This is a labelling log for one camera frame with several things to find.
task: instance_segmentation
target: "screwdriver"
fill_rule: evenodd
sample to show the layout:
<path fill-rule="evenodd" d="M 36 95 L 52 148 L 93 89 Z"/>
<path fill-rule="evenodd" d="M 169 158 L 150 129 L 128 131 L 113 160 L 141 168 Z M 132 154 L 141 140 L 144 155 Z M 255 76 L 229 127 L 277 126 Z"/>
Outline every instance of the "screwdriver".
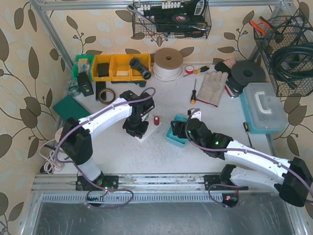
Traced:
<path fill-rule="evenodd" d="M 195 88 L 192 90 L 192 95 L 191 95 L 191 103 L 195 104 L 196 103 L 196 83 L 197 79 L 195 80 Z"/>
<path fill-rule="evenodd" d="M 203 67 L 201 67 L 200 69 L 198 69 L 198 70 L 194 70 L 194 72 L 193 72 L 193 74 L 198 74 L 199 72 L 205 72 L 205 71 L 208 71 L 210 69 L 210 66 L 203 66 Z"/>
<path fill-rule="evenodd" d="M 244 122 L 244 128 L 245 128 L 246 134 L 248 135 L 250 147 L 252 148 L 252 143 L 251 143 L 251 139 L 250 139 L 250 136 L 249 136 L 248 124 L 246 122 Z"/>

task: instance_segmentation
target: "yellow parts organizer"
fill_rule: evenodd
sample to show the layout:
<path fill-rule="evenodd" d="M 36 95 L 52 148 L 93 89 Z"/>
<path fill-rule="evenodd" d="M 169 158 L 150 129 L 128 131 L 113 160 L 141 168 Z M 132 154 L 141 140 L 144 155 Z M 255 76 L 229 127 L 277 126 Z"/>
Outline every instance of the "yellow parts organizer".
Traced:
<path fill-rule="evenodd" d="M 137 70 L 133 70 L 129 62 L 131 59 L 137 58 L 151 71 L 150 54 L 114 54 L 114 55 L 95 55 L 91 75 L 92 80 L 96 82 L 131 82 L 146 81 Z M 109 76 L 98 77 L 98 64 L 109 63 Z"/>

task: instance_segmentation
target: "white table surface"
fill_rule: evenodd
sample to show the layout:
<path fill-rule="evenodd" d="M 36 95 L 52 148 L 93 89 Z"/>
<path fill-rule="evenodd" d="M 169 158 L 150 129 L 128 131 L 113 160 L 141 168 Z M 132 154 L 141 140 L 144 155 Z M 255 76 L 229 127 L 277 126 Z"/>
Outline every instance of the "white table surface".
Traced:
<path fill-rule="evenodd" d="M 249 146 L 243 127 L 245 116 L 239 98 L 231 99 L 224 91 L 218 108 L 198 101 L 195 105 L 190 104 L 195 78 L 198 92 L 204 74 L 190 75 L 171 83 L 161 82 L 152 77 L 145 87 L 156 89 L 153 97 L 156 107 L 150 114 L 159 116 L 162 124 L 143 143 L 139 143 L 122 129 L 125 120 L 115 123 L 100 133 L 92 141 L 92 157 L 99 168 L 105 174 L 209 173 L 220 172 L 225 164 L 229 164 L 221 159 L 209 157 L 191 143 L 187 143 L 184 148 L 179 148 L 165 139 L 170 122 L 174 120 L 176 114 L 187 117 L 188 109 L 200 108 L 201 120 L 208 129 L 231 136 Z M 126 90 L 140 95 L 145 89 L 135 84 L 111 84 L 110 82 L 107 82 L 107 87 L 112 88 L 117 97 Z M 90 113 L 95 113 L 105 107 L 95 101 L 95 95 L 84 97 L 80 94 L 75 99 Z M 256 150 L 271 154 L 266 135 L 250 134 L 250 138 Z M 62 171 L 55 173 L 74 174 L 77 170 L 72 164 L 66 164 Z"/>

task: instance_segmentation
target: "coiled white cable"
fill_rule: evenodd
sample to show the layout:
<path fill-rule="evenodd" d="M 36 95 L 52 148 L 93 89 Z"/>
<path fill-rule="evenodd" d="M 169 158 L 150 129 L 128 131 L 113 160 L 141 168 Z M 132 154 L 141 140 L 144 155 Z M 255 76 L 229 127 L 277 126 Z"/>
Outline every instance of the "coiled white cable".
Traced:
<path fill-rule="evenodd" d="M 184 73 L 183 66 L 181 65 L 177 69 L 174 70 L 167 70 L 164 68 L 161 68 L 156 63 L 153 65 L 153 71 L 152 74 L 154 77 L 156 77 L 158 80 L 163 82 L 174 82 L 178 78 L 180 78 Z"/>
<path fill-rule="evenodd" d="M 49 152 L 49 157 L 45 157 L 43 154 L 41 154 L 41 149 L 50 142 L 55 141 L 55 139 L 52 139 L 46 143 L 44 143 L 43 145 L 41 145 L 41 147 L 39 148 L 39 155 L 44 158 L 46 160 L 45 164 L 44 164 L 44 170 L 47 174 L 53 174 L 54 171 L 61 171 L 63 169 L 64 164 L 62 163 L 58 163 L 54 160 L 54 150 L 50 150 Z"/>

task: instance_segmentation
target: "green folder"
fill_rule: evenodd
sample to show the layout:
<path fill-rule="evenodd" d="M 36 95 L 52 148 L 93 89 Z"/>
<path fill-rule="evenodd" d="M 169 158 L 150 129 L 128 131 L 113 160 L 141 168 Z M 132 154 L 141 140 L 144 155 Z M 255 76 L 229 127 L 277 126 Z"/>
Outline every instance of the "green folder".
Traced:
<path fill-rule="evenodd" d="M 90 115 L 73 97 L 67 95 L 60 102 L 53 106 L 54 111 L 65 121 L 69 118 L 78 120 Z"/>

